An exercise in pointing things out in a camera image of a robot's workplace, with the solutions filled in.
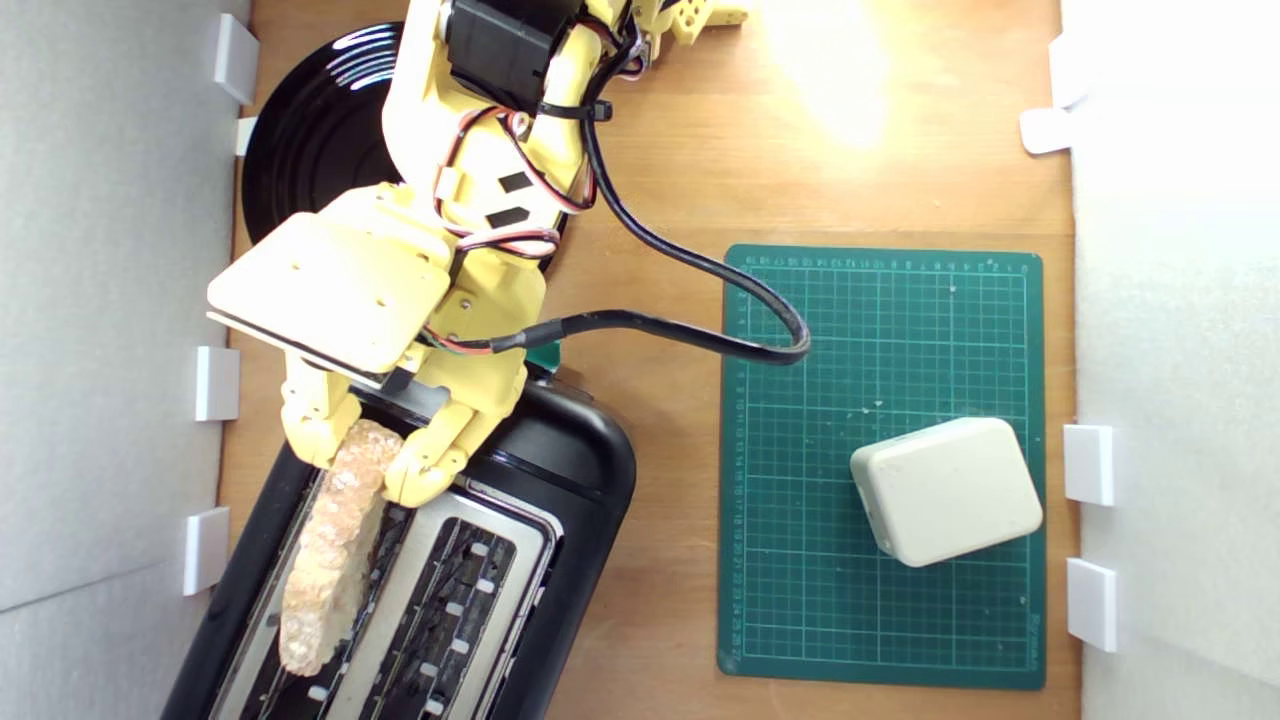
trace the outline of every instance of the black plate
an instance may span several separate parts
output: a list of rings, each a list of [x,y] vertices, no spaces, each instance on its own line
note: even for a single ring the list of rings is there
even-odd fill
[[[381,114],[403,28],[383,23],[344,35],[271,92],[244,154],[241,205],[251,242],[347,190],[402,181]]]

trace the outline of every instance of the yellow mounting plate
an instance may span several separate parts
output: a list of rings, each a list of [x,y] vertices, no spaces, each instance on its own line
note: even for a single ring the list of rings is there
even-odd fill
[[[366,373],[390,372],[449,287],[399,242],[298,213],[209,284],[219,313]]]

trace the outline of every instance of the bread slice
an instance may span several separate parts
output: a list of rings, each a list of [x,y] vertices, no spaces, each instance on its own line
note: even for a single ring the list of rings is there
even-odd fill
[[[383,478],[403,442],[358,420],[321,479],[280,609],[280,665],[294,675],[319,673],[356,620],[381,523]]]

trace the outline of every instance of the wooden surface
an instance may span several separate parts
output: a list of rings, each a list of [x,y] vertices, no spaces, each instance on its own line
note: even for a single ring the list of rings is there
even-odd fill
[[[1065,629],[1061,433],[1075,407],[1073,222],[1065,156],[1028,158],[1018,114],[1048,102],[1056,0],[763,0],[742,29],[668,46],[608,96],[602,132],[634,211],[713,256],[735,242],[1038,252],[1048,386],[1048,684],[982,692],[727,678],[714,664],[719,360],[611,332],[566,357],[627,429],[640,478],[552,717],[1079,717],[1080,651]],[[259,101],[310,50],[404,0],[255,0]],[[255,109],[248,109],[250,114]],[[237,251],[244,249],[238,223]],[[652,295],[658,284],[663,299]],[[721,287],[646,251],[603,206],[571,225],[548,314],[639,307],[716,327]],[[238,534],[282,442],[278,352],[244,352],[221,502]]]

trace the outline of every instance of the green cutting mat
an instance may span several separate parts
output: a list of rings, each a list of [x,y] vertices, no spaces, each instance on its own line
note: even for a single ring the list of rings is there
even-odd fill
[[[951,418],[1012,423],[1044,498],[1034,255],[736,246],[808,318],[813,351],[724,363],[718,661],[724,673],[1037,689],[1044,529],[924,569],[882,553],[849,471],[872,442]],[[745,293],[724,327],[787,343]]]

